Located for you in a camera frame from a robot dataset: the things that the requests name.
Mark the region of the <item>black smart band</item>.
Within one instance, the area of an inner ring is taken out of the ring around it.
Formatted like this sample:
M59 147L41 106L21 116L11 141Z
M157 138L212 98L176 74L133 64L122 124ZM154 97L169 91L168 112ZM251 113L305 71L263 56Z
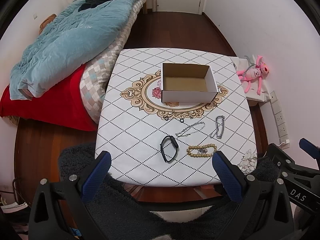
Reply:
M172 135L165 136L160 143L160 153L165 163L170 164L176 160L179 145Z

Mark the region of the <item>dark fuzzy seat cover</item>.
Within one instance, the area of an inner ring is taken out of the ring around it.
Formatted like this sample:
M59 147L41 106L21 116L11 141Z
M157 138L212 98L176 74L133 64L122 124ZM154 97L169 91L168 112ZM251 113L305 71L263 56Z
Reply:
M64 149L58 166L61 181L79 175L94 161L95 143ZM267 157L258 160L251 173L260 181L272 182L278 171ZM218 197L209 210L195 220L171 223L151 213L127 193L122 183L107 175L94 199L86 208L108 239L216 239L231 218L237 204L228 197ZM240 239L246 239L263 227L263 201L260 200Z

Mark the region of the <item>pink panther plush toy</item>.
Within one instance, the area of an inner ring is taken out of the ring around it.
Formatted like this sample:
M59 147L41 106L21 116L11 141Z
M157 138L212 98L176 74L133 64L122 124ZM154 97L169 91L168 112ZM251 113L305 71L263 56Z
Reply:
M245 58L248 62L248 67L245 70L236 71L240 81L248 83L244 92L248 93L248 91L251 88L251 84L257 80L258 81L257 94L261 95L262 80L263 80L263 77L266 77L269 74L270 72L269 67L263 61L263 56L261 55L258 55L255 62L251 62L248 56L245 56Z

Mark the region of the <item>red blanket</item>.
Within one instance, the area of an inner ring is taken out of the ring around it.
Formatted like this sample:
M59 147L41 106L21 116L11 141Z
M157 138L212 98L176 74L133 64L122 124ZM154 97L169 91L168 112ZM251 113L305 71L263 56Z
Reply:
M17 116L81 131L95 131L98 125L87 113L80 94L84 69L83 64L41 97L31 100L11 100L9 87L6 87L1 97L1 117Z

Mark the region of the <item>white patterned tablecloth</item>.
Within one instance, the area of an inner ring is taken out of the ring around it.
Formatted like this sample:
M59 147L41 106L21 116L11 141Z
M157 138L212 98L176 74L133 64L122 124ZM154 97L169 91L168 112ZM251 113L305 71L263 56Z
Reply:
M163 63L208 65L219 92L209 104L161 102ZM172 135L178 155L170 164L160 153ZM200 186L219 182L210 156L190 146L220 150L245 174L257 165L254 128L245 94L230 57L178 48L124 49L116 60L106 91L95 153L110 153L111 176L151 187Z

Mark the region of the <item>checkered bed sheet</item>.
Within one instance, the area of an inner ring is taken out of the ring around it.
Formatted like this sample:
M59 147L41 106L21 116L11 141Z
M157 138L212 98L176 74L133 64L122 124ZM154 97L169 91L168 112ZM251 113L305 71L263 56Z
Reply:
M106 94L106 86L111 77L116 60L124 48L131 28L146 0L138 0L132 7L124 27L115 40L100 54L86 63L80 80L80 95L89 117L97 124Z

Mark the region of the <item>white cardboard box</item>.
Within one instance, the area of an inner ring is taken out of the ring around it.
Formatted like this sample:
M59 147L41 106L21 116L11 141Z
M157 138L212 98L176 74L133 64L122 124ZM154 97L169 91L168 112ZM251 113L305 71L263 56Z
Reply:
M219 90L210 66L163 63L161 102L211 103Z

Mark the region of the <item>light blue duvet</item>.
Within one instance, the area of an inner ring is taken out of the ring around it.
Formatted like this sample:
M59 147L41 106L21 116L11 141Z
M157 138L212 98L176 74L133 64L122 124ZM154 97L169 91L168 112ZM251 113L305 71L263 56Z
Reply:
M11 100L41 97L82 64L107 48L124 27L138 0L112 0L78 11L73 1L23 51L10 73Z

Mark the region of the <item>brown plush toy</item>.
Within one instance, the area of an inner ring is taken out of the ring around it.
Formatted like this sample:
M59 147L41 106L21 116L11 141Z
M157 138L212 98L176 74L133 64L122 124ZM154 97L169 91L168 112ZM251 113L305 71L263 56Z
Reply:
M56 18L56 14L51 14L50 16L48 16L41 24L39 27L39 35L43 32L44 28L51 22L53 22L53 20Z

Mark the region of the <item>white wall power strip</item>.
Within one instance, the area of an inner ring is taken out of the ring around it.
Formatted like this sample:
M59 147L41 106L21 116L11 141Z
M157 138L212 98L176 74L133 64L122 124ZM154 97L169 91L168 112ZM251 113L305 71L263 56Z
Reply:
M277 98L276 92L270 93L270 103L273 112L273 116L276 122L278 136L279 136L279 147L286 149L290 147L289 133L286 126L285 116L282 111L280 101Z

